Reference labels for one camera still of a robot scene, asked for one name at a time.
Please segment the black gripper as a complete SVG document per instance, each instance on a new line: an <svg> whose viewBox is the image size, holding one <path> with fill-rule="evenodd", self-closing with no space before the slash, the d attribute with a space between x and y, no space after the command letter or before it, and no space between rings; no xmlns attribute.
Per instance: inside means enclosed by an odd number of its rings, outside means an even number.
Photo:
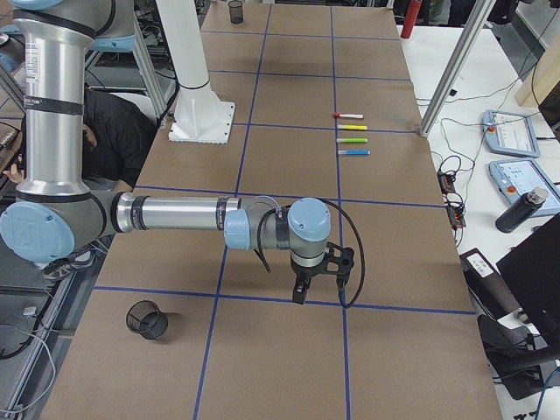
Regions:
<svg viewBox="0 0 560 420"><path fill-rule="evenodd" d="M346 288L354 267L354 250L328 241L323 253L317 257L303 258L291 251L290 266L296 274L292 302L304 304L312 279L317 275L336 276L338 289Z"/></svg>

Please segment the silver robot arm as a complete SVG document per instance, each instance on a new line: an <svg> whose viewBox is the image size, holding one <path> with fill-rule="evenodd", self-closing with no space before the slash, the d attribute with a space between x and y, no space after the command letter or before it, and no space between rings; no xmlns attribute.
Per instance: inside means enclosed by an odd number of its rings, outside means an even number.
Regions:
<svg viewBox="0 0 560 420"><path fill-rule="evenodd" d="M302 198L280 206L268 196L154 198L93 191L82 180L84 65L88 49L127 52L136 44L131 1L16 1L25 39L26 169L1 236L18 256L51 263L95 239L147 229L219 230L230 249L287 249L305 301L316 275L343 291L361 249L329 241L334 204Z"/></svg>

